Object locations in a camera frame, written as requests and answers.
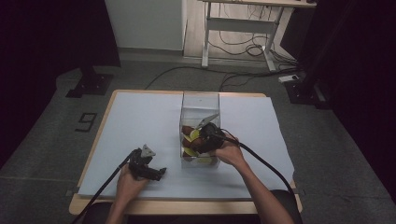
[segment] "black cable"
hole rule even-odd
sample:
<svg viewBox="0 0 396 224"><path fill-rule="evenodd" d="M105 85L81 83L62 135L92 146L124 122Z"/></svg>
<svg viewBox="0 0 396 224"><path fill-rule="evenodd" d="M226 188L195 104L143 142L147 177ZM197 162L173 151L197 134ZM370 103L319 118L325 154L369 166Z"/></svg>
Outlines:
<svg viewBox="0 0 396 224"><path fill-rule="evenodd" d="M84 214L88 211L88 209L91 207L91 205L94 203L94 201L99 197L100 193L102 193L102 191L107 187L107 185L110 183L110 181L114 178L114 176L116 176L116 174L119 172L119 170L122 168L122 166L124 166L126 163L128 163L128 160L131 158L132 154L129 154L125 160L117 167L117 169L113 172L113 174L108 178L108 180L105 182L105 184L102 185L101 188L99 188L99 190L95 193L95 195L93 195L93 197L91 198L90 202L85 206L85 208L81 211L80 214L78 214L78 216L76 216L76 218L73 220L72 224L77 223L77 221L84 216Z"/></svg>
<svg viewBox="0 0 396 224"><path fill-rule="evenodd" d="M292 196L294 202L297 204L297 200L294 196L294 191L291 188L289 182L286 180L286 178L274 167L272 166L270 163L268 163L267 161L265 161L263 158L261 158L257 153L255 153L251 148L249 148L248 146L246 146L245 144L239 142L238 140L236 140L235 137L233 137L233 139L229 138L229 137L225 137L222 136L220 134L216 134L216 133L212 133L211 135L224 139L225 141L231 142L241 148L243 148L244 150L246 150L248 153L250 153L250 155L252 155L254 158L256 158L258 161L260 161L262 164L264 164L265 166L267 166L272 172L274 172L281 180L282 182L285 184L286 188L288 189L288 192L290 193L290 195Z"/></svg>

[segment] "table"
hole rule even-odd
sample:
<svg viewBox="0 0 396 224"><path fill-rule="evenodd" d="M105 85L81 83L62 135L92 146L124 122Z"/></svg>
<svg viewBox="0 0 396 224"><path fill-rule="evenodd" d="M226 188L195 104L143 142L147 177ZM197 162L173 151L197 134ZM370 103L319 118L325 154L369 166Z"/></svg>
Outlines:
<svg viewBox="0 0 396 224"><path fill-rule="evenodd" d="M279 26L280 18L282 17L284 7L315 7L316 4L308 4L306 0L200 0L208 3L205 27L205 40L202 50L202 67L208 67L209 63L209 31L231 31L254 34L269 34L269 39L266 46L262 46L262 51L267 61L270 71L275 71L273 57L270 55L270 49L274 42L277 27ZM227 18L213 18L211 17L212 3L226 3L226 4L242 4L242 5L257 5L257 6L271 6L279 7L279 10L274 21L250 21L237 20Z"/></svg>
<svg viewBox="0 0 396 224"><path fill-rule="evenodd" d="M82 172L81 178L78 182L80 187L82 181L87 174L87 169L92 161L92 156L94 151L98 147L98 142L101 135L104 132L104 127L111 112L113 103L119 93L153 93L153 94L182 94L182 91L115 91L110 99L106 113L102 120L101 126L99 128L98 134L94 140L92 150L89 158L87 159L86 165ZM265 97L261 93L225 93L222 92L221 96L225 97ZM300 200L296 194L297 201L299 203L299 210L302 210ZM89 202L90 197L83 197L78 194L74 194L72 202L69 206L69 211L71 214L79 214L85 205ZM111 202L108 198L99 198L97 202ZM138 199L131 204L129 204L127 214L136 215L215 215L215 214L256 214L256 208L251 201L185 201L185 200L145 200Z"/></svg>

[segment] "hand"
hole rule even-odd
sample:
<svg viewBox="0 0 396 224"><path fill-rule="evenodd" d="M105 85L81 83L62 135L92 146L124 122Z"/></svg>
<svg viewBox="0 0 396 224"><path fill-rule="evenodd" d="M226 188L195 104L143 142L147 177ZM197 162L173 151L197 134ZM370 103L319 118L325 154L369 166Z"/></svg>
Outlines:
<svg viewBox="0 0 396 224"><path fill-rule="evenodd" d="M143 178L136 180L128 167L125 164L121 168L119 181L117 183L117 195L115 202L121 204L127 204L131 200L137 197L139 192L147 185L148 179Z"/></svg>
<svg viewBox="0 0 396 224"><path fill-rule="evenodd" d="M128 203L136 198L139 192L147 185L148 179L134 179L128 164L121 168L119 182L117 183L117 194L114 203L111 205L106 224L120 224Z"/></svg>
<svg viewBox="0 0 396 224"><path fill-rule="evenodd" d="M213 154L221 161L230 164L235 168L246 164L241 148L229 141L224 141L221 148L216 149Z"/></svg>

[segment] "clear plastic container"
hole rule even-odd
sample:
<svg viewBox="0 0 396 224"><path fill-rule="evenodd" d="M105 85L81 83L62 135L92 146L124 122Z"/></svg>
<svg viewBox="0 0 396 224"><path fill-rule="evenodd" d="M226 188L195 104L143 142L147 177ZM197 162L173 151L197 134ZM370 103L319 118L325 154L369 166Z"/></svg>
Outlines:
<svg viewBox="0 0 396 224"><path fill-rule="evenodd" d="M219 159L217 157L210 156L208 153L199 154L192 149L183 147L183 141L185 141L184 145L186 146L188 144L186 140L191 140L188 140L189 136L187 135L186 137L186 135L182 132L183 126L195 129L203 119L215 114L218 114L218 116L215 119L211 120L211 122L214 123L216 126L220 127L219 94L217 92L183 92L183 103L181 107L179 129L180 159L182 168L217 168L219 166Z"/></svg>

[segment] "person's right hand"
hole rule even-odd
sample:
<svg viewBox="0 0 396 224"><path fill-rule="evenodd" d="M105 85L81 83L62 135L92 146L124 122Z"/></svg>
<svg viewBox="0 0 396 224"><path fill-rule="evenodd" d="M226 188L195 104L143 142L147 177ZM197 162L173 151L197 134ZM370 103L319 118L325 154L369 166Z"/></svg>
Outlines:
<svg viewBox="0 0 396 224"><path fill-rule="evenodd" d="M241 148L229 141L224 141L221 148L216 149L213 154L217 156L221 161L230 164L235 168L238 168L241 165L246 164Z"/></svg>

